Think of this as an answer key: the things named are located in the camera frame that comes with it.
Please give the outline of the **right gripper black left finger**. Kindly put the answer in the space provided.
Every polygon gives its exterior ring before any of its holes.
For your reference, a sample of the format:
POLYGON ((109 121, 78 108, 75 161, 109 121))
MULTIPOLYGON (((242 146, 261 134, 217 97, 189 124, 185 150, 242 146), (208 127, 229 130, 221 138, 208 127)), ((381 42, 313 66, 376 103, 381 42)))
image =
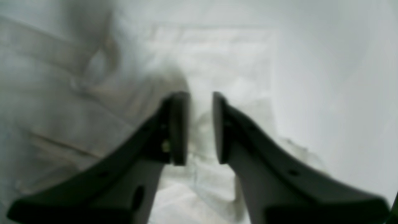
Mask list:
POLYGON ((13 202, 20 224, 145 224, 166 164, 187 161, 190 94, 174 92, 115 152, 54 187, 13 202))

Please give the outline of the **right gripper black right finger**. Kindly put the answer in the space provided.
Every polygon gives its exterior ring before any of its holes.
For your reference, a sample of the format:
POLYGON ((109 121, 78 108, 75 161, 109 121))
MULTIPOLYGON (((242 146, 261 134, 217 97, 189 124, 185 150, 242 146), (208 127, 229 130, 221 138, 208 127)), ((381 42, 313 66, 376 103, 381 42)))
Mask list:
POLYGON ((253 224, 388 224, 384 198, 320 173, 285 152, 213 93, 217 156, 239 178, 253 224))

